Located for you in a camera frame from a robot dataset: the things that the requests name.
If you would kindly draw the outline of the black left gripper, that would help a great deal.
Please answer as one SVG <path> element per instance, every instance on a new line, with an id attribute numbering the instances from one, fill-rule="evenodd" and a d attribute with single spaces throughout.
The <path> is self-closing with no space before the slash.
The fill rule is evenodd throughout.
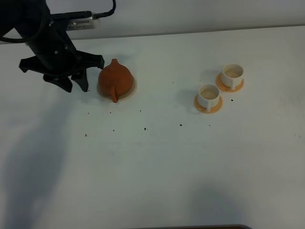
<path id="1" fill-rule="evenodd" d="M 88 91 L 86 69 L 97 67 L 103 69 L 104 59 L 101 55 L 78 51 L 66 29 L 70 18 L 52 18 L 40 35 L 26 44 L 34 56 L 22 59 L 19 68 L 44 74 L 45 82 L 54 84 L 68 93 L 72 91 L 72 82 L 66 77 L 71 75 L 83 92 Z"/>

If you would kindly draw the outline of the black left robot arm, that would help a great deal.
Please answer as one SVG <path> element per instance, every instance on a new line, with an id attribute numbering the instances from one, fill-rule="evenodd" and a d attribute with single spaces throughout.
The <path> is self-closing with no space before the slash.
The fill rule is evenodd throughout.
<path id="1" fill-rule="evenodd" d="M 66 30 L 71 20 L 91 16 L 91 11 L 51 14 L 44 0 L 2 0 L 0 40 L 25 43 L 33 51 L 33 57 L 22 59 L 19 64 L 24 73 L 41 73 L 44 81 L 69 93 L 72 82 L 76 82 L 87 92 L 86 70 L 91 67 L 103 69 L 103 56 L 77 50 Z"/>

